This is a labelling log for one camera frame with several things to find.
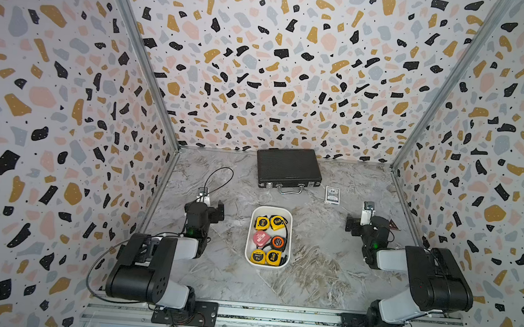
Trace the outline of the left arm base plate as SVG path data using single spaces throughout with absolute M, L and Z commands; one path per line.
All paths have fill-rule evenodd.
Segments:
M 214 327 L 219 311 L 219 303 L 196 301 L 184 309 L 159 307 L 151 317 L 151 323 L 161 325 Z

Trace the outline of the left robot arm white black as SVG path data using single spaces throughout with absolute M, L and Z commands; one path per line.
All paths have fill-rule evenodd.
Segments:
M 193 288 L 171 280 L 175 261 L 203 255 L 210 238 L 210 226 L 224 220 L 222 202 L 216 207 L 204 202 L 185 205 L 186 227 L 182 234 L 150 236 L 135 234 L 124 244 L 107 279 L 110 298 L 143 302 L 165 309 L 191 313 L 195 310 Z

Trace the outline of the pink tape measure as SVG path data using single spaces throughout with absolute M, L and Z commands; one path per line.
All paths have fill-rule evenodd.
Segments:
M 256 248 L 264 249 L 270 240 L 271 240 L 271 235 L 262 230 L 257 231 L 252 236 L 252 241 L 254 242 L 254 245 L 256 246 Z

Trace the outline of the orange black tape measure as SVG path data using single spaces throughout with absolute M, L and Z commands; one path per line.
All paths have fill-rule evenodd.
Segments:
M 287 239 L 282 236 L 272 237 L 272 239 L 270 240 L 271 249 L 283 252 L 286 249 L 286 241 Z

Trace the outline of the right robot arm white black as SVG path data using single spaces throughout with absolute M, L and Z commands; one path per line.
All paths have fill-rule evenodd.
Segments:
M 408 288 L 371 303 L 365 315 L 367 327 L 401 326 L 429 313 L 469 311 L 474 297 L 449 249 L 405 246 L 389 247 L 392 236 L 387 219 L 365 211 L 348 216 L 345 230 L 362 241 L 362 256 L 374 270 L 404 272 Z

